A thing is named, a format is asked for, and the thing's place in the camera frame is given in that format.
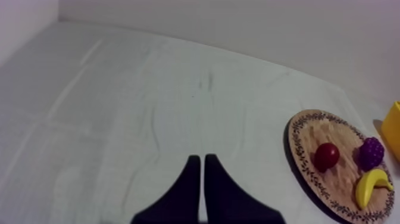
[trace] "yellow object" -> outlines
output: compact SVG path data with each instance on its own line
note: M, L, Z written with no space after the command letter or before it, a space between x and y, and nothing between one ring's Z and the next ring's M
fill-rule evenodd
M361 177L355 190L355 199L361 209L367 207L374 186L383 186L393 191L393 186L389 183L388 175L385 171L381 169L370 170Z
M400 102L394 103L381 126L382 134L397 160L400 161Z

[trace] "white wall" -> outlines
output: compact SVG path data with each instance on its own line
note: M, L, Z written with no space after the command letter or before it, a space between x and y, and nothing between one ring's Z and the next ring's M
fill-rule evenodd
M399 0L61 0L61 18L132 27L400 98Z
M58 0L0 0L0 66L57 18Z

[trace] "yellow box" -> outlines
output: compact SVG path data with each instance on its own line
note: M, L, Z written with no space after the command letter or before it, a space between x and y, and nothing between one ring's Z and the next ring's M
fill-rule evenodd
M400 161L400 101L394 103L382 123L382 134L392 152Z

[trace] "floral border pattern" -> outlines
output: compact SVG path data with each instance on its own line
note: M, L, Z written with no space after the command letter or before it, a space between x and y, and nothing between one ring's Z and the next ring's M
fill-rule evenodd
M319 112L319 113L314 113L314 114L307 114L304 116L301 116L298 118L296 121L292 123L292 128L293 132L291 133L293 142L295 143L295 154L299 158L301 162L301 172L303 172L306 176L309 177L311 180L311 183L314 184L315 187L318 188L320 194L322 197L324 197L327 201L330 202L331 208L335 209L336 212L342 213L344 216L350 217L351 220L362 220L366 224L370 222L377 221L378 219L384 219L385 217L389 217L390 213L392 211L393 205L394 205L394 199L395 199L395 191L390 191L387 194L387 200L386 200L386 207L383 209L383 211L375 211L375 212L369 212L366 214L360 214L359 211L352 211L350 210L349 207L347 206L342 206L340 205L336 200L331 200L330 199L330 194L327 192L327 189L321 184L318 176L310 170L310 163L305 157L305 150L302 146L301 139L299 137L300 130L304 127L304 125L309 122L309 121L314 121L314 120L324 120L327 119L330 122L335 122L337 124L342 124L350 128L357 137L360 138L360 140L364 140L365 137L364 135L357 130L357 128L349 125L346 121L343 119L330 114L328 112ZM393 184L392 178L390 176L390 173L388 171L388 168L386 167L385 163L382 162L381 166L383 170L388 174L389 177L389 182Z

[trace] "plastic fruit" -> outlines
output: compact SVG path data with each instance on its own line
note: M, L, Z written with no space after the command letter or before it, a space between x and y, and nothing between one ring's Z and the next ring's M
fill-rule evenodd
M323 143L315 152L314 165L322 173L338 163L339 149L332 143Z
M386 187L388 190L393 191L393 186L388 181L388 175L381 169L373 169L365 173L360 181L358 181L355 190L355 199L361 209L367 207L370 201L374 186Z
M378 139L374 137L367 138L360 147L358 158L360 167L363 171L369 171L378 166L383 160L384 153L385 149Z

